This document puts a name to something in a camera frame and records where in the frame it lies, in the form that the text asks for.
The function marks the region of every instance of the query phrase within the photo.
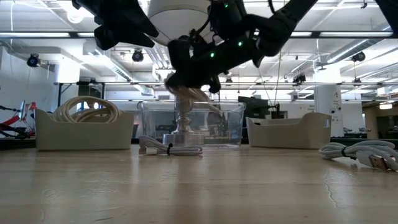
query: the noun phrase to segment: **wood grain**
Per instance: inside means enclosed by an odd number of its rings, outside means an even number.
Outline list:
[[[397,223],[398,176],[317,151],[0,152],[0,223]]]

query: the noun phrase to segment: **desk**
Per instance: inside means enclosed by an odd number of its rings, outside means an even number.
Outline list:
[[[398,174],[317,151],[0,152],[0,223],[397,223]]]

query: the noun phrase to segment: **metal object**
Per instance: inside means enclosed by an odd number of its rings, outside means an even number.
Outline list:
[[[189,114],[193,109],[192,100],[183,100],[176,96],[175,109],[178,111],[177,129],[171,134],[163,135],[163,144],[174,146],[201,146],[205,144],[205,136],[191,130]]]

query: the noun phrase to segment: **clear plastic bin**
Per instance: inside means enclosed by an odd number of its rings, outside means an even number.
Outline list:
[[[190,128],[205,138],[204,147],[237,148],[241,145],[244,103],[209,104],[221,114],[208,109],[208,103],[194,103],[189,114]],[[143,134],[162,142],[165,134],[177,129],[178,111],[173,101],[145,101],[142,103]]]

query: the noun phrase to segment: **beige plastic bin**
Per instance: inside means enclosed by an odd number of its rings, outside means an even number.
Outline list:
[[[107,119],[58,122],[45,111],[36,110],[36,148],[41,151],[130,149],[134,114],[123,113],[113,123],[101,123]]]
[[[252,147],[319,149],[330,143],[331,116],[327,114],[307,113],[299,119],[264,119],[260,122],[246,118],[246,123]]]

